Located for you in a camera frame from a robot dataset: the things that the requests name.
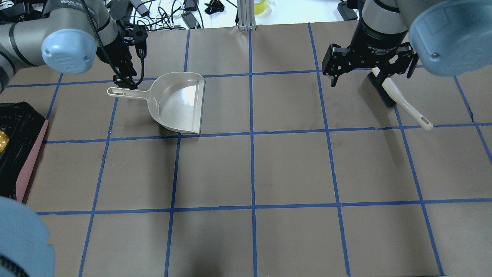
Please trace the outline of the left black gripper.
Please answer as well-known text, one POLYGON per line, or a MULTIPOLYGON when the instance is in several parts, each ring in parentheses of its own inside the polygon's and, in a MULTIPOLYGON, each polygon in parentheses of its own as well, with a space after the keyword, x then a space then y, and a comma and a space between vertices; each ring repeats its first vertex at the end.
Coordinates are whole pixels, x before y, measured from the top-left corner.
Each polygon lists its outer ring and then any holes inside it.
POLYGON ((103 52, 123 78, 113 75, 113 83, 122 89, 136 90, 137 83, 133 77, 137 75, 132 63, 130 47, 134 46, 139 58, 146 58, 146 39, 148 34, 143 25, 121 21, 107 21, 98 30, 103 46, 98 46, 96 55, 100 60, 109 64, 103 52))

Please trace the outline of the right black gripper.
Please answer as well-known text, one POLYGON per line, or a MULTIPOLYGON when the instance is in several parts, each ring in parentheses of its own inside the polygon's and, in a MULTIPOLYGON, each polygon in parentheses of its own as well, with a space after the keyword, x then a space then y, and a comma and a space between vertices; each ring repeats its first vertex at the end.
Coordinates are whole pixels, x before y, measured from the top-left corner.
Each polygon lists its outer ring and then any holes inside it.
POLYGON ((387 75, 404 74, 413 70, 419 61, 418 54, 409 42, 403 42, 408 31, 381 33, 366 23, 358 23, 349 46, 331 44, 322 61, 322 73, 337 86, 339 76, 357 68, 379 68, 387 75))

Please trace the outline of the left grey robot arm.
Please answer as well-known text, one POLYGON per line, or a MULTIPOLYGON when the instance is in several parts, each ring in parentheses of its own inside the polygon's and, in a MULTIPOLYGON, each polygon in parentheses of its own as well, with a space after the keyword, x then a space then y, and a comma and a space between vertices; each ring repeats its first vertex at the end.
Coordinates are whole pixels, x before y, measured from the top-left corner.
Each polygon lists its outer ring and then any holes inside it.
POLYGON ((84 74, 96 58, 113 82, 137 89, 145 78, 145 25, 115 19, 101 0, 46 0, 40 16, 1 24, 1 90, 20 71, 48 66, 84 74))

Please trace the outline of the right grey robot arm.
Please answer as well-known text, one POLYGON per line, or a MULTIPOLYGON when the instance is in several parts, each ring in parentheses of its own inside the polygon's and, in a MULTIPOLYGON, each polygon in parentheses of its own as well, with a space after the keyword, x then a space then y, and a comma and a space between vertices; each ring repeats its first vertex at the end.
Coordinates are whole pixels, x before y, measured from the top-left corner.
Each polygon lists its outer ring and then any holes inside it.
POLYGON ((491 64, 490 0, 345 0, 359 22, 348 47, 331 44, 323 75, 336 80, 356 68, 403 74, 419 58, 452 77, 491 64))

